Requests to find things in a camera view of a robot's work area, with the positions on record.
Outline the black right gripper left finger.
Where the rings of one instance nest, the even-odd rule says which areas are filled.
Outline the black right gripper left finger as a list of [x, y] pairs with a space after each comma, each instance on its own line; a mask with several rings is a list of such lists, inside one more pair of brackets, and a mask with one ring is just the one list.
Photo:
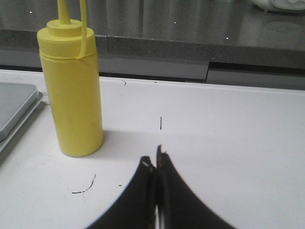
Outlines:
[[157, 171], [148, 156], [140, 159], [129, 184], [90, 229], [154, 229]]

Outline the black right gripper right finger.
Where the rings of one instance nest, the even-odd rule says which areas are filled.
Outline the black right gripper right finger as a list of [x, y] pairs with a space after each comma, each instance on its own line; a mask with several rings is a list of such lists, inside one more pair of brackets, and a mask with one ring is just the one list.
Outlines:
[[189, 188], [158, 145], [157, 206], [161, 229], [233, 229]]

